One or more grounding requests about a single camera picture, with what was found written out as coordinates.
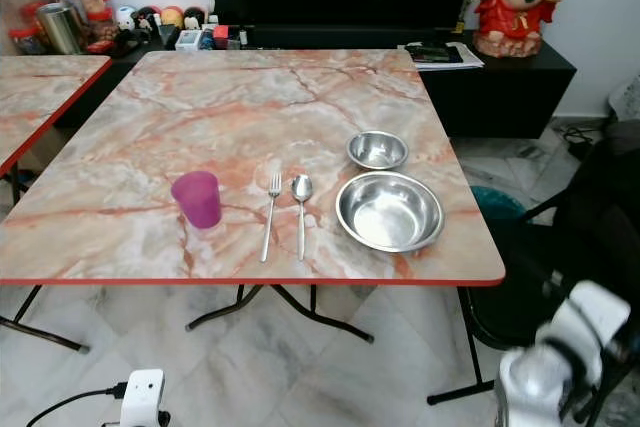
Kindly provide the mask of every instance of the white device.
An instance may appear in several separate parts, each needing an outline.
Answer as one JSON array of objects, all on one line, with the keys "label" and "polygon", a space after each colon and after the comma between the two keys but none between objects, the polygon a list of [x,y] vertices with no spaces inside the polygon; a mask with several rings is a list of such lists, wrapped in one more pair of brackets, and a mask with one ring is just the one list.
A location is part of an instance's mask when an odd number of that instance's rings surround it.
[{"label": "white device", "polygon": [[183,30],[176,41],[176,50],[183,52],[194,52],[200,45],[201,30]]},{"label": "white device", "polygon": [[120,409],[121,427],[161,427],[158,420],[164,390],[160,369],[135,370],[129,376]]},{"label": "white device", "polygon": [[559,409],[602,378],[602,349],[627,321],[628,303],[590,281],[576,284],[528,349],[500,360],[496,427],[560,427]]}]

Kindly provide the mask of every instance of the marble tabletop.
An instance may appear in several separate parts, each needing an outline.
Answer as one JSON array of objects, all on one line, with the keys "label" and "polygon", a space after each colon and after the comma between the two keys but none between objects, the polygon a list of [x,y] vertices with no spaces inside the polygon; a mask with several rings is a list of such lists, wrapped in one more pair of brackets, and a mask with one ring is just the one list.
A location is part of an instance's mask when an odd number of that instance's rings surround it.
[{"label": "marble tabletop", "polygon": [[0,175],[110,63],[106,56],[0,57]]},{"label": "marble tabletop", "polygon": [[[360,173],[362,130],[410,148],[400,169],[446,212],[438,242],[387,254],[354,241],[335,199]],[[285,187],[259,261],[267,187],[281,169],[313,179],[306,258]],[[221,184],[223,218],[197,230],[170,194],[185,172]],[[495,285],[504,266],[406,52],[152,52],[129,73],[0,224],[0,283],[355,283]]]}]

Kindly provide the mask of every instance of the plastic cup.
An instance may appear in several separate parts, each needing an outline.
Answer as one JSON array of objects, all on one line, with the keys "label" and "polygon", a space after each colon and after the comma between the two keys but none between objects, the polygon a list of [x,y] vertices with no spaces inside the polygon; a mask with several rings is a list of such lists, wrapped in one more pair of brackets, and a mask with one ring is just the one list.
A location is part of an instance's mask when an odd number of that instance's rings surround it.
[{"label": "plastic cup", "polygon": [[191,225],[198,229],[213,227],[222,218],[218,179],[211,172],[189,172],[171,186],[176,199]]}]

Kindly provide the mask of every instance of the black cable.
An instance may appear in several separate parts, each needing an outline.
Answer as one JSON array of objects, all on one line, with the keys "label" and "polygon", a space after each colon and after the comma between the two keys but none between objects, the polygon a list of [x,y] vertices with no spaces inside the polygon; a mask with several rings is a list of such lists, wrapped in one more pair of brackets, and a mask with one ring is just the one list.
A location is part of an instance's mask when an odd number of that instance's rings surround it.
[{"label": "black cable", "polygon": [[38,415],[36,415],[33,419],[31,419],[29,421],[29,423],[27,424],[27,427],[33,427],[33,425],[38,420],[40,420],[42,417],[44,417],[45,415],[48,415],[51,412],[53,412],[54,410],[59,409],[63,405],[71,403],[71,402],[73,402],[75,400],[82,399],[84,397],[91,397],[91,396],[94,396],[94,395],[113,395],[116,399],[122,399],[124,397],[124,392],[126,390],[127,390],[127,383],[126,382],[120,382],[120,383],[116,384],[115,386],[110,387],[108,389],[92,390],[90,392],[84,392],[82,394],[74,395],[72,397],[69,397],[68,399],[65,399],[65,400],[63,400],[61,402],[58,402],[57,404],[49,407],[47,410],[44,410],[44,411],[40,412]]}]

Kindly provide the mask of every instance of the steel bowl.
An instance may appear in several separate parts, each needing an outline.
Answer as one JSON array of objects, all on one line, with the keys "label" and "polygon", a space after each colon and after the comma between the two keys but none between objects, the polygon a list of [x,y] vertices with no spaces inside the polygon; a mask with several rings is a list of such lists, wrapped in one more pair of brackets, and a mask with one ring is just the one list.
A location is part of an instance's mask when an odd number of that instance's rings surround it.
[{"label": "steel bowl", "polygon": [[367,172],[347,182],[336,199],[345,230],[383,252],[410,252],[433,244],[444,226],[435,194],[397,172]]},{"label": "steel bowl", "polygon": [[347,143],[351,160],[372,170],[394,169],[409,156],[409,147],[399,137],[388,132],[360,132]]}]

